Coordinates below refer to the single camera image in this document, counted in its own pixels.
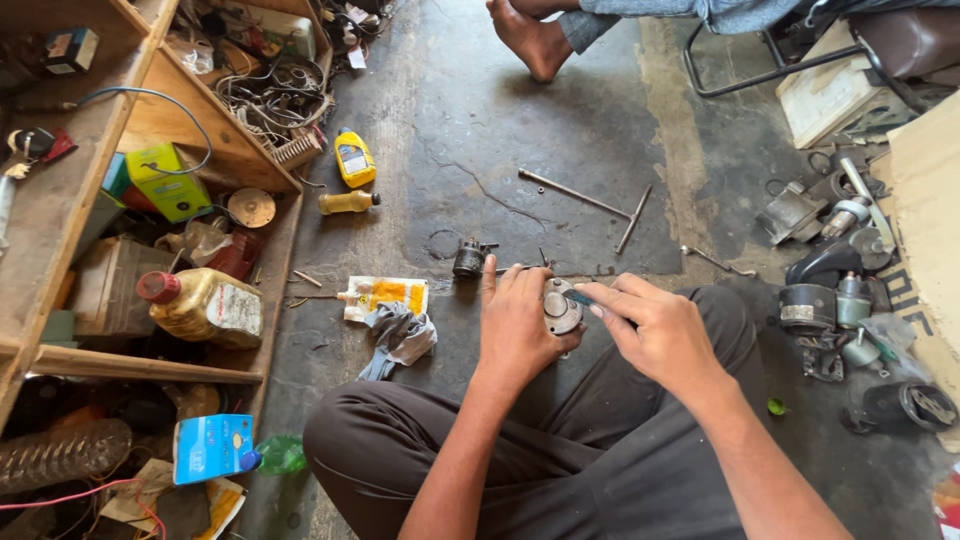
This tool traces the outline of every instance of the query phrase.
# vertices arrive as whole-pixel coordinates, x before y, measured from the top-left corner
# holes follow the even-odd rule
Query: hand
[[[543,322],[543,284],[548,268],[522,270],[515,264],[496,284],[496,257],[483,269],[480,315],[480,361],[475,379],[510,391],[513,397],[558,356],[576,349],[587,327],[554,335]]]
[[[681,402],[725,375],[700,311],[687,298],[633,274],[621,274],[610,287],[584,283],[575,288],[596,302],[590,311],[603,319],[623,357]]]

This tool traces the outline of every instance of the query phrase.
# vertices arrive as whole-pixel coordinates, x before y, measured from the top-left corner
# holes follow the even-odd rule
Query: concrete floor
[[[772,427],[778,442],[857,538],[938,538],[929,486],[952,463],[932,436],[916,440],[848,434],[837,410],[876,383],[855,374],[830,385],[801,376],[799,352],[775,327],[785,267],[804,247],[776,251],[754,215],[772,178],[813,182],[790,133],[775,84],[703,101],[688,90],[680,48],[693,21],[624,20],[557,80],[538,85],[496,38],[483,2],[400,1],[391,28],[372,47],[369,69],[334,81],[339,109],[331,127],[367,141],[378,177],[367,190],[382,205],[321,217],[307,189],[292,268],[323,289],[292,283],[284,310],[260,436],[299,432],[324,392],[355,379],[371,355],[362,325],[342,320],[330,297],[350,275],[430,281],[435,354],[394,380],[460,399],[479,345],[476,284],[451,281],[460,238],[499,242],[503,263],[536,263],[538,246],[572,280],[608,281],[624,271],[665,288],[699,282],[730,286],[751,306],[760,332],[768,391],[791,413]],[[707,86],[772,67],[753,35],[702,36],[695,49]],[[613,247],[625,222],[516,175],[519,167],[633,211],[653,194],[625,254]],[[346,192],[335,161],[315,161],[311,181]],[[681,244],[755,268],[760,281],[721,276],[699,259],[681,261]],[[594,324],[571,358],[527,389],[512,417],[534,424],[610,343]],[[240,532],[248,539],[350,538],[351,532],[307,472],[254,476]]]

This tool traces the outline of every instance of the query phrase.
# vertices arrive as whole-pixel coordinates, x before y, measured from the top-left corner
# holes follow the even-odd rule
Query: blue wire
[[[157,168],[156,165],[154,165],[154,164],[152,164],[152,163],[144,163],[143,165],[140,165],[140,166],[142,166],[142,167],[147,167],[147,168],[149,168],[149,169],[151,169],[151,170],[155,170],[155,171],[158,172],[158,173],[164,173],[164,174],[187,174],[187,173],[192,173],[192,172],[194,172],[194,171],[196,171],[196,170],[199,170],[199,169],[202,168],[204,165],[206,165],[206,163],[210,160],[210,156],[213,154],[213,143],[210,142],[210,137],[209,137],[209,135],[206,134],[206,131],[205,131],[204,128],[200,125],[200,122],[197,121],[197,118],[193,115],[192,112],[190,112],[190,110],[189,110],[187,107],[184,107],[181,102],[179,102],[179,101],[177,101],[176,99],[168,96],[167,94],[163,94],[163,93],[157,92],[156,90],[148,90],[147,88],[134,88],[134,87],[132,87],[132,86],[108,86],[108,87],[106,87],[106,88],[100,88],[99,90],[96,90],[96,91],[93,92],[92,94],[90,94],[90,95],[88,95],[88,96],[84,96],[84,97],[78,99],[78,100],[77,100],[77,106],[81,106],[81,105],[85,104],[86,102],[90,101],[91,99],[93,99],[93,98],[95,98],[95,97],[97,97],[97,96],[99,96],[99,95],[106,94],[106,93],[108,93],[108,92],[141,92],[141,93],[145,93],[145,94],[153,94],[154,96],[160,96],[160,97],[162,97],[163,99],[172,102],[172,103],[173,103],[174,105],[176,105],[177,107],[180,107],[181,109],[183,109],[183,112],[186,112],[186,115],[189,116],[190,119],[193,120],[193,123],[197,125],[197,129],[200,130],[200,133],[204,134],[204,139],[206,139],[206,157],[205,157],[204,160],[201,161],[200,164],[197,165],[196,167],[187,169],[187,170],[185,170],[185,171],[165,171],[165,170],[163,170],[163,169]]]

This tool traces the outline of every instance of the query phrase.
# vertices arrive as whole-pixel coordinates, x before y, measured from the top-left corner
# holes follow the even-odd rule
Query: cloth
[[[729,289],[678,291],[766,418],[754,323]],[[394,382],[327,393],[303,433],[314,476],[362,540],[396,538],[460,404]],[[506,421],[478,538],[745,538],[713,448],[680,402],[611,346],[537,429]]]
[[[578,55],[605,34],[620,17],[699,16],[715,34],[759,32],[808,0],[580,0],[578,12],[558,21]],[[827,12],[884,12],[906,8],[957,7],[960,0],[819,0],[808,8],[809,19]]]
[[[378,302],[364,324],[379,333],[373,358],[357,380],[384,380],[397,364],[413,365],[437,343],[437,328],[426,312],[415,317],[400,301]]]

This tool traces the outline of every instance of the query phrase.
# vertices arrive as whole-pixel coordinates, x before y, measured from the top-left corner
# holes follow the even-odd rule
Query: red bottle cap
[[[147,272],[136,283],[136,294],[154,304],[170,304],[180,294],[180,280],[166,272]]]

